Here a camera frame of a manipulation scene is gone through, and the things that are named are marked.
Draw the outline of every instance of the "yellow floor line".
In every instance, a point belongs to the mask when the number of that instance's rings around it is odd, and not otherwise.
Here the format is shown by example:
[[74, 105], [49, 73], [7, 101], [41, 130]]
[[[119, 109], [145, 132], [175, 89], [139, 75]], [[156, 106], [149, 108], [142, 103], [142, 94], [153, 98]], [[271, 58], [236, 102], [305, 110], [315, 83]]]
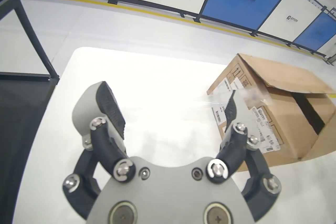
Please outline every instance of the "yellow floor line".
[[[271, 43], [273, 45], [277, 45], [277, 46], [280, 46], [280, 47], [283, 47], [283, 48], [288, 48], [288, 49], [291, 49], [291, 50], [294, 50], [294, 51], [298, 51], [298, 52], [304, 53], [306, 55], [310, 55], [310, 56], [313, 56], [315, 58], [318, 58], [318, 57], [316, 57], [316, 56], [314, 56], [314, 55], [312, 55], [310, 53], [307, 53], [305, 51], [296, 50], [296, 49], [293, 49], [293, 48], [291, 48], [291, 47], [289, 47], [287, 45], [282, 45], [280, 43], [273, 42], [273, 41], [270, 41], [270, 40], [267, 40], [267, 39], [252, 37], [252, 36], [250, 36], [248, 34], [245, 34], [245, 33], [235, 32], [235, 31], [232, 31], [232, 30], [228, 30], [228, 29], [224, 29], [224, 28], [216, 27], [216, 26], [211, 26], [211, 25], [204, 24], [204, 23], [197, 23], [195, 21], [187, 20], [187, 19], [180, 18], [180, 17], [169, 16], [169, 15], [164, 15], [164, 14], [161, 14], [161, 13], [147, 11], [147, 10], [144, 10], [144, 9], [132, 8], [132, 7], [127, 7], [127, 6], [123, 6], [123, 5], [119, 5], [119, 4], [110, 4], [110, 3], [107, 3], [107, 2], [100, 2], [100, 1], [93, 1], [93, 0], [67, 0], [67, 1], [86, 2], [86, 3], [91, 3], [91, 4], [98, 4], [98, 5], [101, 5], [101, 6], [114, 7], [114, 8], [119, 8], [119, 9], [125, 9], [125, 10], [130, 10], [130, 11], [136, 11], [136, 12], [146, 13], [146, 14], [150, 14], [150, 15], [155, 15], [155, 16], [159, 16], [159, 17], [163, 17], [163, 18], [167, 18], [167, 19], [173, 19], [173, 20], [176, 20], [176, 21], [181, 21], [181, 22], [186, 22], [186, 23], [190, 23], [190, 24], [193, 24], [193, 25], [198, 25], [198, 26], [203, 26], [203, 27], [212, 28], [212, 29], [216, 29], [216, 30], [221, 30], [223, 32], [228, 32], [228, 33], [232, 33], [232, 34], [236, 34], [236, 35], [241, 35], [241, 36], [244, 36], [244, 37], [252, 38], [254, 40], [259, 40], [259, 41]], [[330, 98], [336, 98], [336, 94], [328, 94], [328, 96]]]

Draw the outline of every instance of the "open box flap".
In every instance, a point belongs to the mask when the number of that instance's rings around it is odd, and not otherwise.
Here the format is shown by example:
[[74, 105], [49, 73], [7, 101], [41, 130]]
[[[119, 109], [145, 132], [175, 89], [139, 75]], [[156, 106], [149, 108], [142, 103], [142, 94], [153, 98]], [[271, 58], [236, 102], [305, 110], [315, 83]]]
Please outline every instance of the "open box flap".
[[336, 94], [334, 89], [306, 69], [249, 55], [238, 55], [268, 87], [299, 93]]

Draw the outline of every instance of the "box opening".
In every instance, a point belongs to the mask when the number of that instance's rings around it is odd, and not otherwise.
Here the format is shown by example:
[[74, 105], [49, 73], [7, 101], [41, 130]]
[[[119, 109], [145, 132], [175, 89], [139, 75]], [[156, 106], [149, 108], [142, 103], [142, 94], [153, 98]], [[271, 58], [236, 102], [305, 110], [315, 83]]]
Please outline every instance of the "box opening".
[[291, 94], [298, 106], [300, 107], [302, 113], [306, 117], [308, 123], [312, 126], [315, 133], [319, 135], [319, 133], [325, 126], [325, 123], [323, 122], [321, 117], [314, 110], [313, 106], [303, 93], [291, 92]]

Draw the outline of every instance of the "gray metal plate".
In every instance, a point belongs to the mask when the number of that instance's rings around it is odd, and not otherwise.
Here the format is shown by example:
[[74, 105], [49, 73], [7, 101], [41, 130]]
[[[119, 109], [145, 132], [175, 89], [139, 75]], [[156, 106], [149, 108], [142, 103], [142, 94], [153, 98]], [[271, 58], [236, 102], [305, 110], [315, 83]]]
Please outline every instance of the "gray metal plate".
[[[213, 202], [224, 204], [229, 209], [232, 223], [254, 223], [241, 192], [231, 178], [217, 185], [206, 177], [206, 166], [212, 158], [202, 158], [176, 168], [153, 165], [138, 157], [130, 160], [137, 167], [136, 176], [126, 184], [111, 178], [93, 205], [88, 224], [109, 223], [111, 209], [121, 201], [134, 204], [138, 212], [137, 224], [201, 224], [204, 223], [206, 207]], [[150, 169], [147, 180], [138, 175], [143, 167]], [[203, 171], [200, 181], [192, 178], [195, 167]]]

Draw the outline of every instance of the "black fabric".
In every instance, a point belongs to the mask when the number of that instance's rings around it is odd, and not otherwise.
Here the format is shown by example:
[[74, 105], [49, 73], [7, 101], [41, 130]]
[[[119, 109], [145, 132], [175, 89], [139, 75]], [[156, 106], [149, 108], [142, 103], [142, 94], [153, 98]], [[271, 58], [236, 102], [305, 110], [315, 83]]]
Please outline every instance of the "black fabric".
[[38, 126], [57, 81], [0, 74], [0, 223], [11, 223]]

